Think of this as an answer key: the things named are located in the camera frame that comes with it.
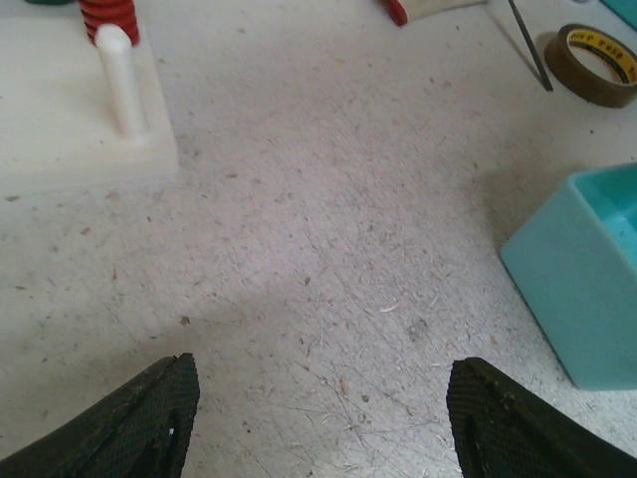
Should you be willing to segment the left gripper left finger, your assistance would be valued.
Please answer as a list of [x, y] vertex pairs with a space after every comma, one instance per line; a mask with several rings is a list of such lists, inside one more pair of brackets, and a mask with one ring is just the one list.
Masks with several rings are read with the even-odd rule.
[[192, 354], [165, 357], [1, 460], [3, 477], [179, 477], [200, 386]]

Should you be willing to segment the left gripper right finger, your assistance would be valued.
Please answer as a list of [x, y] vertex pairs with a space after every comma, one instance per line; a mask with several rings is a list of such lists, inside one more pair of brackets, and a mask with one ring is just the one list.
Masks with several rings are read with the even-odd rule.
[[453, 362], [446, 395], [465, 477], [634, 477], [636, 459], [482, 358]]

